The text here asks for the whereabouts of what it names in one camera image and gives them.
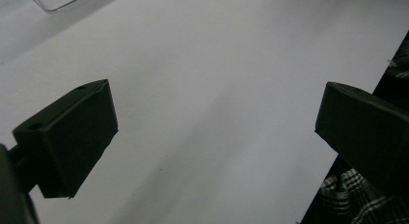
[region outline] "checkered cloth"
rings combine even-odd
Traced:
[[[409,199],[383,194],[355,169],[328,177],[318,194],[321,204],[342,223],[409,223]]]

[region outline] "black object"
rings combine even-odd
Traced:
[[[327,83],[315,124],[321,136],[373,186],[409,185],[409,113],[360,89]]]
[[[409,109],[409,33],[406,34],[373,95],[404,110]],[[363,223],[370,224],[395,223],[408,219],[407,192],[398,196],[385,194],[368,184],[367,180],[359,181],[356,177],[360,178],[360,176],[351,172],[353,172],[352,167],[338,155],[308,208],[302,224],[349,224],[359,215],[366,217],[367,220],[363,220]],[[335,186],[329,188],[328,182],[333,179],[336,182]],[[356,186],[358,189],[348,190],[347,188],[351,186]],[[380,205],[379,199],[387,199],[388,202]],[[366,204],[368,200],[371,200],[370,212],[362,212],[362,209],[369,210]]]
[[[17,146],[0,148],[0,223],[31,223],[7,218],[27,208],[18,197],[36,184],[45,198],[74,197],[117,131],[108,80],[72,90],[18,126]],[[16,205],[7,212],[10,201]]]

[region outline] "plaid fabric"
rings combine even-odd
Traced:
[[[387,196],[376,190],[355,169],[328,177],[319,189],[322,205],[344,223],[409,223],[406,196]]]
[[[406,38],[403,40],[400,45],[397,53],[394,56],[394,59],[389,64],[389,68],[409,65],[409,33],[406,35]],[[398,77],[408,78],[408,74],[403,74]]]

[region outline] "white surface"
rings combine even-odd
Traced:
[[[327,81],[372,91],[409,0],[0,0],[0,139],[108,78],[120,132],[43,224],[295,223],[336,154],[314,134]]]

